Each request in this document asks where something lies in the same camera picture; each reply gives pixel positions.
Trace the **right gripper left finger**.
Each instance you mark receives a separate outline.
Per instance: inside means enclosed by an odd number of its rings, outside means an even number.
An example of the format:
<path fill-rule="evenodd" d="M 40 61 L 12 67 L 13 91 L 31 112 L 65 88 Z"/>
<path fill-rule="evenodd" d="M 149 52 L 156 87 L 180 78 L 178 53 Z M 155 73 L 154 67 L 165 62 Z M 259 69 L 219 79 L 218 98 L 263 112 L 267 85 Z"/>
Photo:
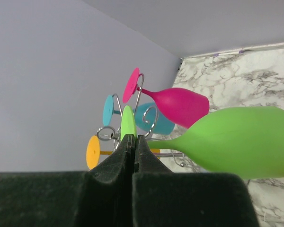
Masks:
<path fill-rule="evenodd" d="M 131 227 L 135 137 L 91 171 L 0 173 L 0 227 Z"/>

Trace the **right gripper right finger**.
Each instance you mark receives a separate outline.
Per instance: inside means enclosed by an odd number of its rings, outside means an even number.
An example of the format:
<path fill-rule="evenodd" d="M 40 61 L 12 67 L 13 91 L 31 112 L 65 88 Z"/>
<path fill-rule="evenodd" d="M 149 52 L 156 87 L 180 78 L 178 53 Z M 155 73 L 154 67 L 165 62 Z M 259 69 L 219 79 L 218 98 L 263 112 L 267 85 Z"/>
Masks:
<path fill-rule="evenodd" d="M 136 142 L 133 174 L 135 227 L 257 227 L 246 185 L 233 174 L 173 173 L 150 151 L 144 136 Z"/>

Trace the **yellow wine glass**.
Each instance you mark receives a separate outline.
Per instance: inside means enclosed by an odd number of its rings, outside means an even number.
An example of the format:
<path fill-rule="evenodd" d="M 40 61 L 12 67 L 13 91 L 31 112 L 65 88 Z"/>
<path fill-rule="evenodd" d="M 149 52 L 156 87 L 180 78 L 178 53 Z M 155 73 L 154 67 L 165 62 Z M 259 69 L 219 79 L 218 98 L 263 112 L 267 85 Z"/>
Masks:
<path fill-rule="evenodd" d="M 125 135 L 118 149 L 113 151 L 101 151 L 100 140 L 94 135 L 90 138 L 86 150 L 86 163 L 89 170 L 92 170 L 99 164 L 101 155 L 108 155 L 108 160 L 103 165 L 123 164 L 127 160 L 131 162 L 131 158 L 135 158 L 135 145 L 137 138 L 133 135 Z"/>

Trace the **green wine glass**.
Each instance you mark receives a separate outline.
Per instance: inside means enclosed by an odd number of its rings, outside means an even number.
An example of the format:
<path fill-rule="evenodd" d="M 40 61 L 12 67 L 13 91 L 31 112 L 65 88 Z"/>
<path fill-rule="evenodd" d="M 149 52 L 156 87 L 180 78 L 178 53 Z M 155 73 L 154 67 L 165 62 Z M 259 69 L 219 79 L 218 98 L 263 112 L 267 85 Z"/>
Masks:
<path fill-rule="evenodd" d="M 244 179 L 284 177 L 284 110 L 276 106 L 231 107 L 210 113 L 171 140 L 149 140 L 210 172 Z"/>

